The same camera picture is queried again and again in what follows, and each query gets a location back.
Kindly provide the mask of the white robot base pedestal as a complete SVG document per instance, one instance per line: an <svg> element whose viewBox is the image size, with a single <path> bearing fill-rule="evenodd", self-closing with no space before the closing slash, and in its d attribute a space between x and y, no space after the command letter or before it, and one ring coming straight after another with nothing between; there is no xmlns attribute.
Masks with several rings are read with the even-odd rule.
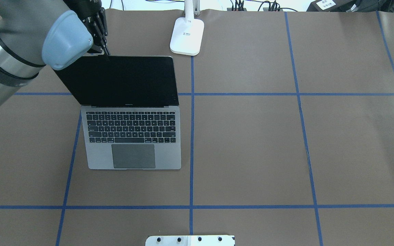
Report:
<svg viewBox="0 0 394 246"><path fill-rule="evenodd" d="M157 235L149 236L146 246L235 246L233 235Z"/></svg>

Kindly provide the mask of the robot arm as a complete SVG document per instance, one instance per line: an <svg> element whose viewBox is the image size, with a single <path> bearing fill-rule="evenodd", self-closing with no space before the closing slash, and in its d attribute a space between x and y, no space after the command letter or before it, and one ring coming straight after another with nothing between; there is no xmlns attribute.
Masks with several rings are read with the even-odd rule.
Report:
<svg viewBox="0 0 394 246"><path fill-rule="evenodd" d="M0 106L45 66L109 55L100 0L0 0Z"/></svg>

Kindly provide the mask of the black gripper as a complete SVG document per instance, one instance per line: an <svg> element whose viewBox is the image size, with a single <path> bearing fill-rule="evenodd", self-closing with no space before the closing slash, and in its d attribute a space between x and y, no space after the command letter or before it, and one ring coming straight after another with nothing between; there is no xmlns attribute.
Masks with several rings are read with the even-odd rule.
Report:
<svg viewBox="0 0 394 246"><path fill-rule="evenodd" d="M68 7L74 11L93 38L91 54L110 55L107 47L108 29L105 8L100 0L69 0Z"/></svg>

